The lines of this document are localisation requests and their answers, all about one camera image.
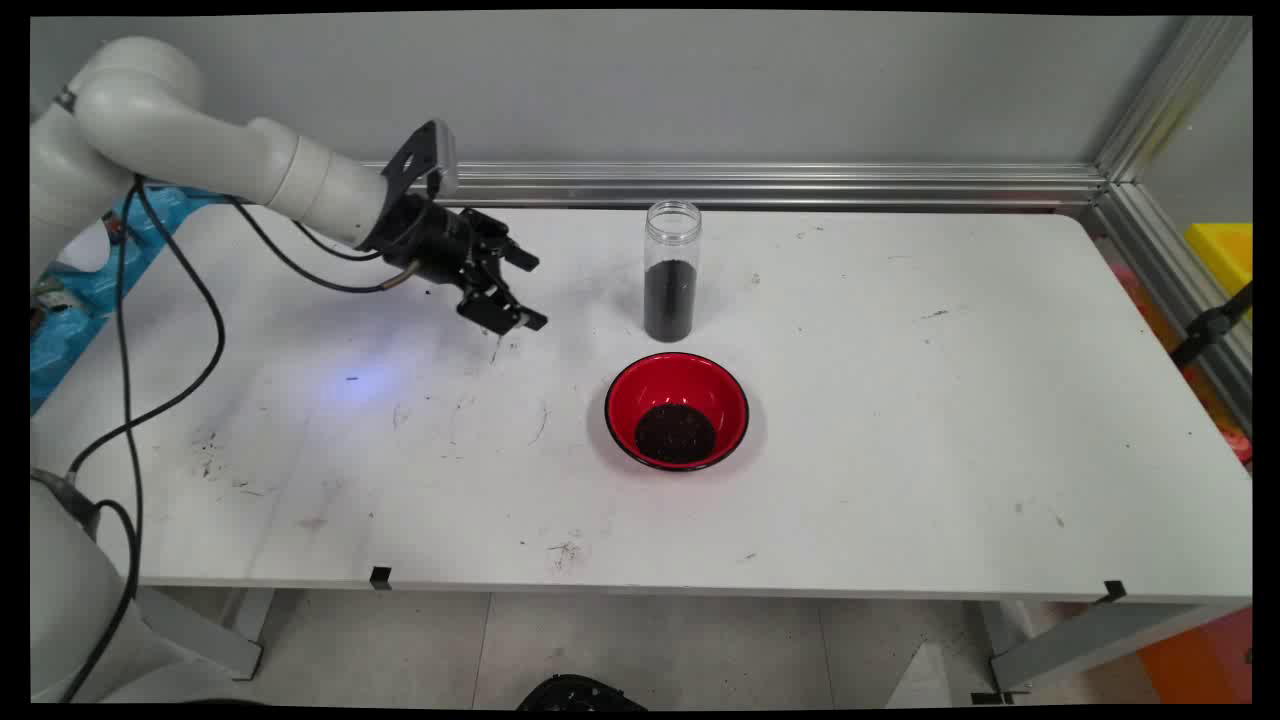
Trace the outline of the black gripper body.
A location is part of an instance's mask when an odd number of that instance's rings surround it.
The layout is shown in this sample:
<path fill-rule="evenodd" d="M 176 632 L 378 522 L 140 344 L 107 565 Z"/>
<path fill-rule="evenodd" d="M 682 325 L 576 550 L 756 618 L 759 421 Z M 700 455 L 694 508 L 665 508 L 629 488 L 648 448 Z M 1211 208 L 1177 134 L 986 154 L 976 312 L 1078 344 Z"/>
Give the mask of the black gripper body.
<path fill-rule="evenodd" d="M 495 293 L 503 286 L 499 249 L 503 223 L 475 209 L 453 211 L 421 193 L 390 202 L 362 251 L 379 252 L 402 270 L 435 284 L 453 284 L 465 293 Z"/>

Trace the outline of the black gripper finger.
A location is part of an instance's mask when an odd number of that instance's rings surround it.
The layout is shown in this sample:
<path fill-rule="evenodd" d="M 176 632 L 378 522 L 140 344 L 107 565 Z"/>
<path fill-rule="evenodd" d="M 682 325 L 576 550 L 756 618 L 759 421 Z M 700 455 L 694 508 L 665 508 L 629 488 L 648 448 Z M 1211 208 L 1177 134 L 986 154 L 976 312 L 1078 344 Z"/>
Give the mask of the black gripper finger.
<path fill-rule="evenodd" d="M 506 260 L 524 272 L 532 272 L 539 265 L 540 259 L 511 237 L 506 223 L 483 211 L 471 210 L 470 227 L 477 252 Z"/>
<path fill-rule="evenodd" d="M 457 305 L 457 313 L 498 336 L 526 328 L 541 331 L 548 316 L 521 304 L 511 291 L 499 272 L 476 269 L 460 279 L 463 291 Z"/>

